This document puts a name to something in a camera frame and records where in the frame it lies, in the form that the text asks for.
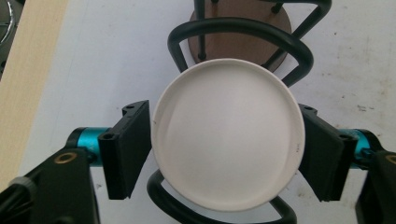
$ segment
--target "brown wooden disc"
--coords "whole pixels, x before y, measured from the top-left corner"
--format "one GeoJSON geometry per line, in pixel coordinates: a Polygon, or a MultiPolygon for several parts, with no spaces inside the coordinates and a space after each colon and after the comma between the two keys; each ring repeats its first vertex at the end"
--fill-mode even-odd
{"type": "MultiPolygon", "coordinates": [[[[273,13],[271,7],[274,3],[258,0],[219,0],[214,4],[205,1],[205,18],[237,17],[262,21],[271,24],[281,30],[291,33],[289,16],[282,8],[278,13],[273,13]]],[[[195,21],[195,13],[191,15],[191,21],[195,21]]],[[[189,46],[192,58],[196,63],[202,62],[198,58],[198,37],[189,38],[189,46]]],[[[241,34],[213,34],[205,36],[206,59],[235,58],[256,64],[265,63],[277,50],[277,47],[255,36],[241,34]]],[[[275,71],[283,62],[286,55],[276,61],[271,67],[275,71]]]]}

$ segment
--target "ceramic plate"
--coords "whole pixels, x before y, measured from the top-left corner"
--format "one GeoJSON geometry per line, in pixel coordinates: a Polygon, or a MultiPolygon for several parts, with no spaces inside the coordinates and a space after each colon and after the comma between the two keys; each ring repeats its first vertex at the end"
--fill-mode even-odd
{"type": "Polygon", "coordinates": [[[271,72],[235,59],[199,63],[164,91],[152,146],[165,179],[205,208],[242,211],[286,187],[304,153],[304,122],[271,72]]]}

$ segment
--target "blue anodized part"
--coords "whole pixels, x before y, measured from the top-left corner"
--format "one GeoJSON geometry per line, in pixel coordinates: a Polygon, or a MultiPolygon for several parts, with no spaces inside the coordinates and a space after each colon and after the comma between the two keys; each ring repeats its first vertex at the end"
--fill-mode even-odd
{"type": "Polygon", "coordinates": [[[77,147],[85,147],[96,156],[96,160],[91,166],[102,166],[102,156],[100,155],[98,137],[109,128],[86,128],[82,131],[78,139],[77,147]]]}
{"type": "MultiPolygon", "coordinates": [[[[371,151],[370,143],[367,137],[359,130],[356,129],[339,129],[341,133],[345,133],[348,135],[353,135],[358,139],[358,144],[355,148],[355,160],[361,161],[364,159],[363,155],[369,151],[371,151]]],[[[359,168],[357,164],[352,164],[352,168],[359,168]]]]}

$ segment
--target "black cable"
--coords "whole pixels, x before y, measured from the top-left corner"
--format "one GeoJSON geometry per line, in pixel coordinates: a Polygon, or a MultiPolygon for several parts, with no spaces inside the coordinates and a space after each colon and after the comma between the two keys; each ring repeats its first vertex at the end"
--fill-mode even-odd
{"type": "Polygon", "coordinates": [[[29,223],[29,218],[32,212],[33,204],[34,204],[33,202],[22,203],[20,206],[15,207],[14,209],[6,213],[4,220],[0,220],[0,223],[2,224],[29,223]]]}
{"type": "Polygon", "coordinates": [[[3,220],[10,210],[27,203],[30,198],[29,191],[20,185],[11,185],[0,194],[0,220],[3,220]]]}

